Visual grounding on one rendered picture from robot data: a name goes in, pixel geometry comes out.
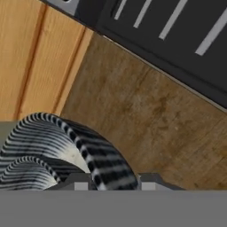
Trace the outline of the black appliance with grey slats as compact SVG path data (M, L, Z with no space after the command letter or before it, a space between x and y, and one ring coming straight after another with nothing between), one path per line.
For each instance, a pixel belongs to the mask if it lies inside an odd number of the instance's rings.
M41 0L227 112L227 0Z

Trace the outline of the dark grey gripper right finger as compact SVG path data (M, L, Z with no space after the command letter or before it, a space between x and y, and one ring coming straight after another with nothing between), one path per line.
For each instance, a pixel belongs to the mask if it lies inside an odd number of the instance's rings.
M168 183L158 173L140 173L138 182L142 191L182 191L183 188Z

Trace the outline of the small black white striped bowl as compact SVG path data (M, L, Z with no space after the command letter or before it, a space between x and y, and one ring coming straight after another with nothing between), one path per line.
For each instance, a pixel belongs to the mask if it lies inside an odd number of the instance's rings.
M0 174L0 191L44 191L61 182L47 160L23 156L11 162Z

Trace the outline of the light wooden cabinet door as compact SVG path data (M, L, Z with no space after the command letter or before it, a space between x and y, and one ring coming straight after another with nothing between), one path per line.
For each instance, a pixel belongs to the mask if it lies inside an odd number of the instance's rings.
M61 114L92 35L40 0L0 0L0 121Z

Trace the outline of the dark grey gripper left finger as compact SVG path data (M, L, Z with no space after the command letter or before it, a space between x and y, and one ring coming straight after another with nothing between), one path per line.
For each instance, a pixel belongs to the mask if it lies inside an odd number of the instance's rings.
M52 189L61 191L88 191L91 189L90 175L87 173L72 174L64 183L56 184Z

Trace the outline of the large black white striped bowl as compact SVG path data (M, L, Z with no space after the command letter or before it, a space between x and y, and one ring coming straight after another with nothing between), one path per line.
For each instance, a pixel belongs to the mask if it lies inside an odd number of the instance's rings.
M94 190L138 188L131 166L108 140L81 123L52 113L32 113L16 123L0 149L0 174L23 156L47 160L61 183L72 174L87 173Z

